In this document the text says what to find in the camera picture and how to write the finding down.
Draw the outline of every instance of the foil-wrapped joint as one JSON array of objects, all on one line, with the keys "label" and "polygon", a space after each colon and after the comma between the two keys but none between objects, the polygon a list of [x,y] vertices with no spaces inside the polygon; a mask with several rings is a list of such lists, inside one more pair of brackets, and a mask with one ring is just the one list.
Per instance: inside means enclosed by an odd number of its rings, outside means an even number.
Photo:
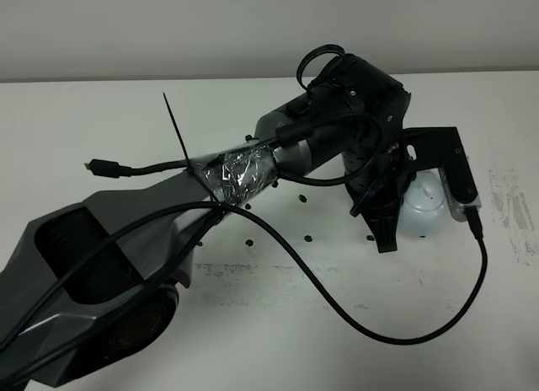
[{"label": "foil-wrapped joint", "polygon": [[223,203],[240,206],[277,180],[271,148],[249,144],[192,160],[195,173]]}]

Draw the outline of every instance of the aluminum foil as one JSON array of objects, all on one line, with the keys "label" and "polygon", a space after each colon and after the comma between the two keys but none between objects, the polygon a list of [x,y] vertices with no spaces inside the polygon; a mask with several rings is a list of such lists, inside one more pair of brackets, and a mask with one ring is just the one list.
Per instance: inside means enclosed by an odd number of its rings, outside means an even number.
[{"label": "aluminum foil", "polygon": [[247,147],[192,160],[195,173],[223,203],[240,206],[277,180],[277,168],[268,146]]}]

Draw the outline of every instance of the white tabletop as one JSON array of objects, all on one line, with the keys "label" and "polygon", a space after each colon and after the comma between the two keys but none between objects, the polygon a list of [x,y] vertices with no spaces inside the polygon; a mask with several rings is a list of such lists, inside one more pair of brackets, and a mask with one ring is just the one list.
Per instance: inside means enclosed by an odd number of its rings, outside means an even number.
[{"label": "white tabletop", "polygon": [[[367,339],[267,234],[229,217],[197,249],[194,285],[167,331],[63,389],[537,389],[539,72],[397,78],[413,94],[406,126],[459,128],[483,200],[490,265],[461,323],[424,345]],[[261,115],[301,93],[293,79],[0,85],[0,267],[28,221],[96,190],[146,187],[170,175],[105,179],[83,167],[91,158],[134,167],[182,158],[162,90],[192,155],[242,142]],[[336,158],[314,175],[342,173]],[[451,220],[432,238],[399,236],[397,252],[378,254],[363,220],[349,215],[344,187],[280,182],[251,205],[357,320],[384,335],[415,337],[443,325],[478,275],[466,224]]]}]

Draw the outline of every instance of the white wall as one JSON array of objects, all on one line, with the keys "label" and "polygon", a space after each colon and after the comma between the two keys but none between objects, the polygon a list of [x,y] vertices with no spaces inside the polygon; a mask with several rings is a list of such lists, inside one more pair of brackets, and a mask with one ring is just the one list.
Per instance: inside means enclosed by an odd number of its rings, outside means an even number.
[{"label": "white wall", "polygon": [[539,67],[539,0],[0,0],[0,80],[290,76],[334,42],[389,72]]}]

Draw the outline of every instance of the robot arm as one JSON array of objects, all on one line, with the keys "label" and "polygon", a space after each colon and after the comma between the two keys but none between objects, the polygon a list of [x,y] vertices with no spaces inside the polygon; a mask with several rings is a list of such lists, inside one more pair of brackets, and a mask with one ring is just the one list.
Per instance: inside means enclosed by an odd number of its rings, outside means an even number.
[{"label": "robot arm", "polygon": [[[302,70],[324,53],[338,56],[305,87]],[[364,217],[386,252],[397,248],[399,207],[414,173],[439,168],[454,217],[466,220],[463,211],[478,204],[478,193],[456,128],[403,130],[410,100],[403,85],[337,46],[307,55],[298,80],[306,92],[263,116],[252,141],[194,159],[184,172],[147,189],[100,191],[29,223],[0,274],[2,386],[23,373],[59,387],[152,343],[176,308],[174,285],[189,287],[196,242],[223,218],[215,207],[189,209],[194,202],[241,206],[278,178],[346,183],[351,214]],[[408,145],[416,149],[414,161]],[[340,153],[345,176],[304,177]],[[24,322],[89,250],[137,223]],[[54,355],[70,342],[73,348]],[[54,359],[37,364],[44,356]]]}]

